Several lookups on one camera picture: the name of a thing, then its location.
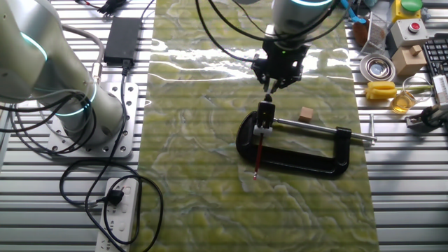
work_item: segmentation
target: yellow object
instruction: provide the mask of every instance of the yellow object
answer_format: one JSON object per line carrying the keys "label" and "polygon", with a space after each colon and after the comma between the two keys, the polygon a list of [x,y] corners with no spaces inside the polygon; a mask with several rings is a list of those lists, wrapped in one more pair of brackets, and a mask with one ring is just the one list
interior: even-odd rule
{"label": "yellow object", "polygon": [[395,88],[395,83],[392,81],[371,81],[367,84],[367,86],[374,89],[390,90]]}
{"label": "yellow object", "polygon": [[411,93],[404,91],[392,100],[391,108],[392,111],[397,114],[404,114],[415,104],[417,104],[417,101],[414,96]]}
{"label": "yellow object", "polygon": [[418,10],[412,13],[404,10],[403,7],[401,7],[401,0],[395,0],[391,6],[391,16],[392,23],[395,23],[397,20],[401,19],[421,18],[421,11]]}
{"label": "yellow object", "polygon": [[367,99],[389,99],[397,95],[395,83],[391,81],[373,81],[367,84],[365,97]]}

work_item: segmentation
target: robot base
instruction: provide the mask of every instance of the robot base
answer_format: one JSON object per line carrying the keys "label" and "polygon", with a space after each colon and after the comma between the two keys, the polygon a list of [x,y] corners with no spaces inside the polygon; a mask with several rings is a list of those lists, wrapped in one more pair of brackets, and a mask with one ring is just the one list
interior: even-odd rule
{"label": "robot base", "polygon": [[[104,90],[117,98],[120,98],[120,83],[103,83]],[[134,125],[137,113],[137,100],[139,98],[139,87],[135,83],[125,84],[125,102],[127,116],[129,120],[126,122],[125,131],[120,139],[120,144],[117,147],[114,157],[115,158],[127,158],[132,154],[132,143],[134,138]],[[55,118],[52,122],[52,128],[56,132],[64,132],[61,122]],[[80,148],[69,154],[63,154],[55,158],[108,158],[111,155],[113,145],[117,135],[111,137],[109,141],[98,146]],[[50,150],[62,150],[69,147],[73,141],[68,138],[61,137],[57,134],[50,134],[48,140],[48,148]]]}

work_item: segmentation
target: black power adapter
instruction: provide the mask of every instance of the black power adapter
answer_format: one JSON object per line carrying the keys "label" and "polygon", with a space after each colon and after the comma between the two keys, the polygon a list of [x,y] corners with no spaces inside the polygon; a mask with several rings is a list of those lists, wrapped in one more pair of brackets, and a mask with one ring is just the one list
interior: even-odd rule
{"label": "black power adapter", "polygon": [[111,33],[104,52],[104,62],[112,66],[122,66],[123,62],[134,65],[134,57],[141,32],[141,19],[114,17]]}

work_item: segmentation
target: small wooden block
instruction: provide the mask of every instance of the small wooden block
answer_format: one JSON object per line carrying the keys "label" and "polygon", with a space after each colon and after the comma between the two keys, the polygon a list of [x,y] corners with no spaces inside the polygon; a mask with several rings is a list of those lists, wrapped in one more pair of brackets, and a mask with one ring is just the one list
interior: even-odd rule
{"label": "small wooden block", "polygon": [[313,118],[313,112],[314,112],[314,110],[312,108],[302,107],[302,110],[300,112],[299,122],[302,122],[302,123],[311,122],[311,119]]}
{"label": "small wooden block", "polygon": [[412,54],[412,56],[417,56],[421,52],[420,45],[414,45],[409,49],[409,52]]}

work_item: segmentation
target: black c-clamp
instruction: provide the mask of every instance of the black c-clamp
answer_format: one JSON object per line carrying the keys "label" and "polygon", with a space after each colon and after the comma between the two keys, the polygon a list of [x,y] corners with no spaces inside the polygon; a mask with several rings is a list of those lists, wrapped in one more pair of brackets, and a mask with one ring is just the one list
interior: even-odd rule
{"label": "black c-clamp", "polygon": [[[237,134],[238,153],[249,162],[255,162],[258,145],[253,141],[253,129],[257,124],[257,111],[244,119]],[[339,176],[349,166],[351,129],[336,128],[334,157],[322,157],[290,150],[263,146],[261,162],[284,169],[315,174]]]}

